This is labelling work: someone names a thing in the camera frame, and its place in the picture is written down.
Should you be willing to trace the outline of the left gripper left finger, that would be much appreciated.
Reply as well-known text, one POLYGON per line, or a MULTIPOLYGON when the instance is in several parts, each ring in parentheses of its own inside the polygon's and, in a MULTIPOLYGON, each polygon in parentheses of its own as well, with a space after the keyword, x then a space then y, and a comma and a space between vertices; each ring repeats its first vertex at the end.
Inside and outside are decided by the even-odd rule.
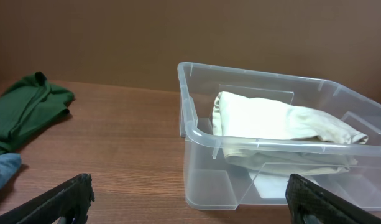
POLYGON ((15 209, 0 215, 0 224, 86 224, 94 202, 92 178, 79 174, 15 209))

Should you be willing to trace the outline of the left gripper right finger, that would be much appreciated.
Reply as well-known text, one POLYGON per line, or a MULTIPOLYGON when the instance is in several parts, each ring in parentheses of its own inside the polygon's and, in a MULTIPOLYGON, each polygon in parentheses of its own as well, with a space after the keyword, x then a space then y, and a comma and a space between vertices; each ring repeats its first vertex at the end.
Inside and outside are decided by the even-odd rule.
POLYGON ((381 218, 298 175, 285 192, 292 224, 381 224, 381 218))

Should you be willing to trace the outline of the cream cloth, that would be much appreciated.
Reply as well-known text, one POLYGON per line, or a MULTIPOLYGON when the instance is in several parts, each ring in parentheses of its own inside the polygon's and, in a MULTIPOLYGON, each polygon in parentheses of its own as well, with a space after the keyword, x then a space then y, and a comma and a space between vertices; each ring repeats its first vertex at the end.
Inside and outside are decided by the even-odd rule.
MULTIPOLYGON (((320 110, 266 98, 218 93, 213 134, 242 138, 366 144, 368 135, 320 110)), ((357 164, 352 156, 223 148, 226 162, 250 170, 290 175, 340 174, 357 164)))

